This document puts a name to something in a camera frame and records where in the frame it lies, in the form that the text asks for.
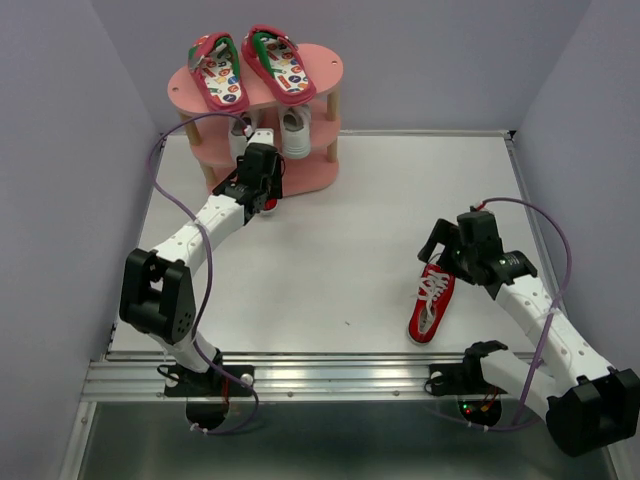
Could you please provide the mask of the white sneaker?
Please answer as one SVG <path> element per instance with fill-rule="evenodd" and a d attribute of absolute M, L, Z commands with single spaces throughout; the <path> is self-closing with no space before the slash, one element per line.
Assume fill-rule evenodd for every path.
<path fill-rule="evenodd" d="M 278 119 L 283 156 L 295 160 L 307 157 L 311 153 L 310 105 L 280 107 Z"/>
<path fill-rule="evenodd" d="M 244 154 L 247 145 L 247 137 L 244 129 L 249 127 L 255 131 L 261 126 L 263 118 L 262 110 L 245 111 L 240 114 L 240 120 L 231 118 L 229 120 L 228 142 L 231 160 L 235 162 L 239 156 Z"/>

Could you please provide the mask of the red sneaker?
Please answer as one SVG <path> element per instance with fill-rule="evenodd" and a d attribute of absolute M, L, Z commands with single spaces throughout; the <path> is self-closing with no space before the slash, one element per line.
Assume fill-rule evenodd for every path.
<path fill-rule="evenodd" d="M 422 271 L 417 298 L 408 324 L 410 338 L 419 344 L 433 340 L 453 296 L 455 277 L 434 263 Z"/>
<path fill-rule="evenodd" d="M 265 202 L 262 214 L 272 214 L 278 206 L 277 199 L 269 199 Z"/>

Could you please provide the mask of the pink patterned sandal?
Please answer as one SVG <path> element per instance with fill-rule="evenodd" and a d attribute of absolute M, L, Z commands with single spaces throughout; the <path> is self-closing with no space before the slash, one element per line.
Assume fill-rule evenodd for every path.
<path fill-rule="evenodd" d="M 241 114 L 249 108 L 239 54 L 228 33 L 200 37 L 189 49 L 187 68 L 208 111 Z"/>
<path fill-rule="evenodd" d="M 281 30 L 254 25 L 244 37 L 241 51 L 245 62 L 281 105 L 301 106 L 317 94 L 298 46 Z"/>

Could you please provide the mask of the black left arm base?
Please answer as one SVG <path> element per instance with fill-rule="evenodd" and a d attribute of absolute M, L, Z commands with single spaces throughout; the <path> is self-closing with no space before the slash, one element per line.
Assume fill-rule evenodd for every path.
<path fill-rule="evenodd" d="M 207 436 L 239 433 L 257 412 L 253 366 L 196 373 L 178 364 L 161 364 L 156 371 L 165 382 L 164 396 L 185 400 L 191 431 Z"/>

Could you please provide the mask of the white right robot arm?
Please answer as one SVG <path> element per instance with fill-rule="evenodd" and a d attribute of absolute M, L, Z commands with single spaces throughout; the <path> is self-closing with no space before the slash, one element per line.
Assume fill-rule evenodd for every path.
<path fill-rule="evenodd" d="M 535 346 L 525 362 L 498 340 L 468 347 L 457 363 L 436 363 L 427 393 L 471 396 L 496 388 L 518 399 L 546 425 L 556 446 L 577 457 L 635 435 L 639 377 L 619 370 L 591 348 L 552 300 L 532 262 L 507 252 L 495 216 L 482 210 L 436 221 L 418 258 L 443 248 L 437 265 L 486 290 Z"/>

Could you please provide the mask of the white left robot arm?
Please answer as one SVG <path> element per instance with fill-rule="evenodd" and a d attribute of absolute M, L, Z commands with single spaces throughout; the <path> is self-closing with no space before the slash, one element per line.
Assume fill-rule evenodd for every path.
<path fill-rule="evenodd" d="M 259 129 L 198 213 L 164 242 L 126 259 L 120 319 L 189 370 L 188 382 L 199 393 L 215 392 L 223 371 L 214 363 L 217 348 L 198 332 L 193 275 L 202 265 L 212 275 L 213 250 L 281 198 L 282 156 L 273 131 Z"/>

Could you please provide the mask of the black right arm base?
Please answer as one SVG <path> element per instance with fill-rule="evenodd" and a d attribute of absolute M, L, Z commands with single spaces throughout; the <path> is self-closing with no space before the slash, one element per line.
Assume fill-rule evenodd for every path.
<path fill-rule="evenodd" d="M 435 363 L 429 366 L 429 376 L 423 389 L 433 397 L 456 400 L 456 420 L 471 428 L 487 431 L 507 431 L 500 427 L 505 391 L 487 383 L 481 374 L 470 373 L 462 363 Z"/>

